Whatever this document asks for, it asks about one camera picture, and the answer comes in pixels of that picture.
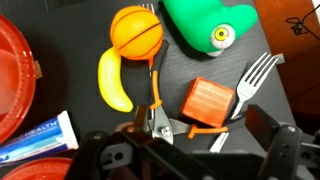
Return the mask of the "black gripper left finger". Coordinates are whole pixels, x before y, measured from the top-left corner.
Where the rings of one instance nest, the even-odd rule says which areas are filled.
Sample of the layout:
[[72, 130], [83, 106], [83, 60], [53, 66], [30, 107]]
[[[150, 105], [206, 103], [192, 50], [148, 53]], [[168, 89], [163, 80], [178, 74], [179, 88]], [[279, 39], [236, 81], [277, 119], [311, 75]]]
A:
[[137, 130], [146, 131], [148, 119], [148, 107], [146, 105], [139, 105], [136, 110], [134, 126]]

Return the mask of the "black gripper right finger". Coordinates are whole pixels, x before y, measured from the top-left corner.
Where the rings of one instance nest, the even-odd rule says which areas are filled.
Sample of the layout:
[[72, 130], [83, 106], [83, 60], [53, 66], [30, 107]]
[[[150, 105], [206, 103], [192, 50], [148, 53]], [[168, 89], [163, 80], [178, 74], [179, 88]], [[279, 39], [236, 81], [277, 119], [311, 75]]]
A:
[[265, 151], [280, 128], [280, 124], [258, 105], [248, 106], [245, 126]]

